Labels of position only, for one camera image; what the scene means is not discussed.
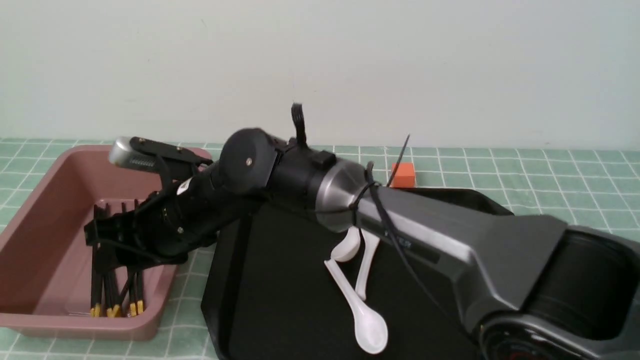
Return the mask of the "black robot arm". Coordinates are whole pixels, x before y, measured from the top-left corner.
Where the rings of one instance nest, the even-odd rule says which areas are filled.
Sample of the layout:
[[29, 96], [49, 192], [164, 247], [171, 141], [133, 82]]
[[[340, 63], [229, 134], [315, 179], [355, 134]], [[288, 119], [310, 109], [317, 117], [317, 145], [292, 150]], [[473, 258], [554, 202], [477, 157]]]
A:
[[639, 244], [551, 215], [487, 214], [393, 189], [373, 163], [309, 148], [259, 128], [227, 139], [219, 159], [142, 137], [119, 137], [114, 166], [160, 176], [128, 212], [85, 225], [100, 272], [182, 264], [263, 203], [341, 233], [388, 240], [454, 285], [455, 324], [487, 360], [639, 358]]

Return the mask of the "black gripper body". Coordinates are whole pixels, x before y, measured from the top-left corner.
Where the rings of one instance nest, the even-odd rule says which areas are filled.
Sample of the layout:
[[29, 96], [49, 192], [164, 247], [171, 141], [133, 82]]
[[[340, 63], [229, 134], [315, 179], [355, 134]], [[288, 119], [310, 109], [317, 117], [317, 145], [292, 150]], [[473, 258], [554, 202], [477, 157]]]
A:
[[114, 214], [96, 209], [84, 236], [96, 248], [99, 273], [182, 265], [201, 246], [201, 199], [194, 194], [151, 193], [133, 209]]

